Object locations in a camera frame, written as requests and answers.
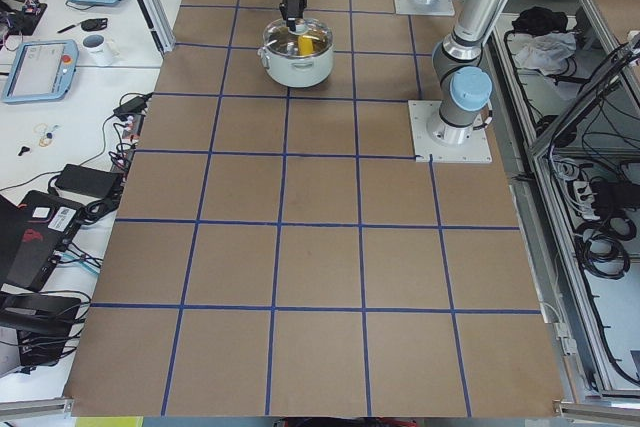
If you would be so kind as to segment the black pen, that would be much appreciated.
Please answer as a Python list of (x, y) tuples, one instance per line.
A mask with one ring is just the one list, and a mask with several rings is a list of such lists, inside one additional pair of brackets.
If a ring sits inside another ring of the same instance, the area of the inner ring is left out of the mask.
[(56, 33), (58, 33), (58, 34), (62, 34), (62, 33), (64, 33), (64, 32), (67, 32), (67, 31), (69, 31), (69, 30), (71, 30), (71, 29), (73, 29), (73, 28), (75, 28), (75, 27), (79, 26), (79, 25), (80, 25), (79, 23), (75, 23), (75, 24), (68, 25), (68, 26), (63, 27), (62, 29), (58, 30)]

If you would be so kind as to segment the glass pot lid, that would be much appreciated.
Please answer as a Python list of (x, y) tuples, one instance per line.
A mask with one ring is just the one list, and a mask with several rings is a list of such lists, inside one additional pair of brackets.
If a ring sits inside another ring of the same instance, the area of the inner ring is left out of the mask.
[(323, 22), (298, 19), (290, 29), (284, 20), (271, 22), (263, 32), (264, 47), (271, 53), (292, 59), (319, 56), (333, 47), (333, 33)]

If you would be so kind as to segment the black power adapter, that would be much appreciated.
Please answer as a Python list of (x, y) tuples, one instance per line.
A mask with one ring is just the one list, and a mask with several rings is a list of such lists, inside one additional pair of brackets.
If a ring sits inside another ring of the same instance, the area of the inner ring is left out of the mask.
[(126, 120), (130, 115), (140, 114), (147, 108), (147, 102), (152, 96), (152, 93), (136, 95), (116, 107), (113, 115), (120, 120)]

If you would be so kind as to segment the white crumpled cloth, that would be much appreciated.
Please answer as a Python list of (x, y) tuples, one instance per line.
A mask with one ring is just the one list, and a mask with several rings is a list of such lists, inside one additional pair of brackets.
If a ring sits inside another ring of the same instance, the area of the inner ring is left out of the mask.
[(538, 70), (544, 75), (560, 74), (576, 51), (573, 33), (550, 33), (533, 37), (515, 54), (518, 68)]

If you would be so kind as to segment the yellow corn cob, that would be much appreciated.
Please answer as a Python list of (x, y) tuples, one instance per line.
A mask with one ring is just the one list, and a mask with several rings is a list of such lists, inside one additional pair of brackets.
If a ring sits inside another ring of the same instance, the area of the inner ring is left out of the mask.
[(307, 35), (301, 35), (297, 39), (298, 55), (302, 57), (310, 56), (314, 53), (313, 39)]

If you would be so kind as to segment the black cloth bundle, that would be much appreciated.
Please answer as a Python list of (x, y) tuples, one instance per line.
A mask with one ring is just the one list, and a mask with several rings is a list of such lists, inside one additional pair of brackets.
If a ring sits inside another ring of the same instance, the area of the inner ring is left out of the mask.
[(522, 11), (512, 22), (515, 33), (544, 36), (550, 33), (566, 33), (568, 17), (545, 7), (534, 6)]

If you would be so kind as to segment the white mug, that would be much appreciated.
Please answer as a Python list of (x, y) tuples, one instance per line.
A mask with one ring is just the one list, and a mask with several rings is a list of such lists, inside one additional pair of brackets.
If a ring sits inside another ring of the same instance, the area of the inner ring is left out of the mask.
[(115, 43), (99, 34), (86, 36), (82, 46), (98, 67), (113, 65), (119, 56)]

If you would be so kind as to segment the pale green cooking pot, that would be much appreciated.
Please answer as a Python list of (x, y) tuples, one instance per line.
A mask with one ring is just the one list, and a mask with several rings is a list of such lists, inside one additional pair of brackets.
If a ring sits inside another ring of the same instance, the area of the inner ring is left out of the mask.
[(286, 58), (269, 52), (264, 43), (258, 55), (273, 80), (286, 87), (307, 88), (323, 82), (330, 75), (334, 66), (334, 41), (333, 47), (319, 56)]

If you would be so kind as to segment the black power brick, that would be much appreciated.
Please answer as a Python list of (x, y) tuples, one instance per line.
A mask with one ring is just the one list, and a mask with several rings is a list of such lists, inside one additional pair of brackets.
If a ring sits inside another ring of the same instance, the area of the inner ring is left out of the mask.
[(67, 164), (57, 177), (55, 185), (63, 191), (105, 198), (120, 187), (122, 178), (120, 173)]

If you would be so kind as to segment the brown paper table cover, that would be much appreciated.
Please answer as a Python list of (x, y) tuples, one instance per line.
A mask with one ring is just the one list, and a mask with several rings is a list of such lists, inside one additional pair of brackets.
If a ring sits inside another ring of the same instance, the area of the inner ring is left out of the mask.
[(499, 158), (419, 162), (453, 18), (309, 0), (317, 86), (257, 55), (279, 0), (182, 0), (65, 392), (80, 417), (547, 417), (563, 397)]

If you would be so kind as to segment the near blue teach pendant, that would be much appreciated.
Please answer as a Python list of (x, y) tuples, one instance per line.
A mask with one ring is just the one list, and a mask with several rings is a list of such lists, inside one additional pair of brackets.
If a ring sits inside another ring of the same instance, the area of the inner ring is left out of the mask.
[(63, 99), (72, 84), (78, 56), (79, 49), (73, 40), (21, 43), (1, 100), (21, 104)]

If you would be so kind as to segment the black laptop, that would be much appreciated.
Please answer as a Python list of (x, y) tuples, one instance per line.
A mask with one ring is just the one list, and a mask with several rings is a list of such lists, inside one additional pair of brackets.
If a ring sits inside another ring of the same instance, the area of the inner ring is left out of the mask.
[(36, 190), (18, 205), (2, 201), (1, 239), (18, 241), (17, 251), (8, 257), (6, 282), (40, 291), (80, 229), (84, 205)]

